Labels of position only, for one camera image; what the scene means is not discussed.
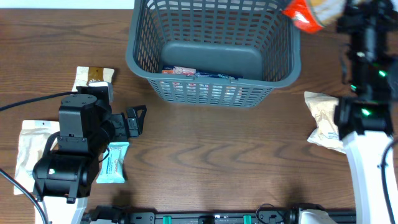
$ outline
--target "green led light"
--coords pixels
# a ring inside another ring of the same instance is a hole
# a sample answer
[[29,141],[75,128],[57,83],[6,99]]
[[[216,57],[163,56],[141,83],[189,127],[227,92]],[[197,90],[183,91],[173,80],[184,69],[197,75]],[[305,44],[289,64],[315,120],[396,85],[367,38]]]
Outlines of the green led light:
[[371,112],[368,111],[367,109],[362,109],[362,114],[365,116],[369,116],[371,114]]
[[380,70],[380,71],[379,71],[379,75],[380,75],[381,77],[386,77],[387,72],[385,72],[385,71],[383,71],[383,70]]

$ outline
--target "plastic wrapper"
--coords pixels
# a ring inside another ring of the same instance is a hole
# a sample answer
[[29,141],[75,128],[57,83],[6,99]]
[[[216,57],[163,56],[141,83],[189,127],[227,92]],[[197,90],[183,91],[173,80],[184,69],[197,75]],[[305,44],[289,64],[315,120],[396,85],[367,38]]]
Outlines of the plastic wrapper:
[[[47,139],[51,134],[60,130],[58,121],[32,121],[22,122],[22,130],[19,134],[17,165],[15,179],[29,192],[33,191],[35,180],[32,172],[36,162],[43,156],[43,150]],[[51,146],[51,150],[57,144],[57,140]],[[22,192],[14,187],[14,195]]]
[[195,77],[224,78],[224,79],[243,78],[240,75],[225,75],[222,73],[211,73],[194,68],[185,68],[185,67],[170,66],[170,65],[163,66],[162,74],[177,74],[177,75],[186,75],[188,77],[195,76]]
[[124,183],[123,161],[129,148],[129,142],[111,142],[108,145],[109,155],[102,161],[97,184]]
[[328,149],[345,153],[338,128],[333,120],[338,99],[322,93],[304,93],[304,100],[317,122],[317,128],[307,141]]
[[88,86],[91,82],[112,83],[114,69],[111,68],[98,68],[98,67],[82,67],[78,66],[76,69],[75,83],[73,84],[72,91],[77,91],[77,86]]
[[[355,5],[364,2],[353,0]],[[315,33],[335,22],[345,8],[346,0],[292,0],[283,13],[293,19],[299,29]]]

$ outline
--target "wooden table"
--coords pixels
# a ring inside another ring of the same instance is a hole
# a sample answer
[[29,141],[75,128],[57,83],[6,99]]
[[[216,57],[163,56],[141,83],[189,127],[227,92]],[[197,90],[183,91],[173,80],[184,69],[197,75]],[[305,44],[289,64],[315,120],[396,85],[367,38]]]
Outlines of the wooden table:
[[[125,184],[93,184],[88,208],[130,205],[165,211],[255,210],[294,202],[353,208],[344,154],[307,142],[316,128],[304,91],[344,95],[334,27],[302,34],[302,72],[259,106],[242,110],[170,104],[127,67],[132,11],[0,10],[0,106],[69,91],[77,66],[117,70],[114,113],[147,105],[144,134],[124,160]],[[398,39],[391,42],[398,49]],[[14,175],[24,119],[57,120],[61,98],[0,114],[0,166]],[[0,178],[0,223],[32,223],[34,209]]]

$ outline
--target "black cable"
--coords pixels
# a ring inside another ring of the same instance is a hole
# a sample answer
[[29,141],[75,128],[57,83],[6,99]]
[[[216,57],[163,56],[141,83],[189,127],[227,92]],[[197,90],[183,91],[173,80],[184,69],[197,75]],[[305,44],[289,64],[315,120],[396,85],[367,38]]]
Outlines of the black cable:
[[381,183],[383,186],[383,192],[384,192],[384,199],[386,200],[386,205],[387,205],[387,210],[388,214],[390,216],[390,222],[391,224],[396,224],[396,221],[394,219],[394,213],[392,212],[392,207],[391,207],[391,202],[390,202],[390,197],[388,195],[388,188],[387,188],[387,180],[386,180],[386,166],[388,166],[386,162],[386,157],[387,153],[390,149],[394,150],[394,146],[398,143],[398,139],[393,140],[384,150],[383,156],[381,158]]
[[47,100],[47,99],[55,98],[55,97],[58,97],[58,96],[65,96],[65,95],[71,95],[71,94],[76,94],[76,93],[77,92],[70,91],[70,92],[65,92],[65,93],[57,93],[57,94],[53,94],[53,95],[49,95],[49,96],[42,96],[42,97],[38,97],[38,98],[24,100],[24,101],[20,101],[20,102],[17,102],[17,103],[12,103],[12,104],[7,105],[7,106],[2,106],[2,107],[0,107],[0,111],[4,111],[6,109],[13,108],[15,106],[24,105],[24,104],[27,104],[27,103],[33,103],[33,102],[40,101],[40,100]]
[[107,147],[106,150],[107,150],[107,152],[108,152],[107,155],[104,156],[104,157],[102,158],[102,160],[98,161],[98,163],[100,163],[100,162],[104,161],[106,158],[108,158],[108,156],[109,156],[109,148]]
[[51,150],[51,146],[54,143],[55,139],[60,135],[60,132],[57,131],[56,133],[53,133],[52,135],[50,135],[50,137],[47,139],[47,142],[45,143],[44,146],[44,151],[43,151],[43,156],[44,155],[48,155],[50,153]]
[[14,178],[12,178],[10,175],[8,175],[4,170],[0,168],[0,174],[3,175],[8,181],[10,181],[14,186],[16,186],[22,193],[26,195],[27,198],[35,205],[37,210],[40,213],[40,216],[42,217],[42,221],[44,224],[47,224],[47,217],[45,216],[45,213],[42,209],[42,207],[39,205],[39,203],[36,201],[36,199],[33,197],[31,193],[29,193],[20,183],[18,183]]
[[[271,206],[272,208],[275,208],[275,206],[273,206],[273,205],[270,204],[270,203],[263,203],[263,204],[260,205],[259,208],[257,208],[257,210],[256,210],[256,218],[257,218],[257,220],[259,220],[259,222],[261,222],[262,224],[270,224],[270,223],[266,223],[266,222],[262,221],[262,219],[259,218],[260,209],[261,209],[262,207],[264,207],[265,205],[268,205],[268,206]],[[284,222],[284,221],[283,221],[283,218],[285,217],[285,214],[282,215],[279,211],[276,211],[276,212],[282,217],[282,221],[276,222],[275,224],[279,224],[279,223]]]
[[346,78],[347,78],[347,66],[344,63],[343,57],[341,56],[343,53],[343,47],[349,46],[349,44],[341,44],[339,46],[339,50],[338,50],[338,60],[340,61],[340,65],[341,65],[341,72],[343,73],[343,75],[341,76],[341,82],[342,84],[347,84],[346,83]]

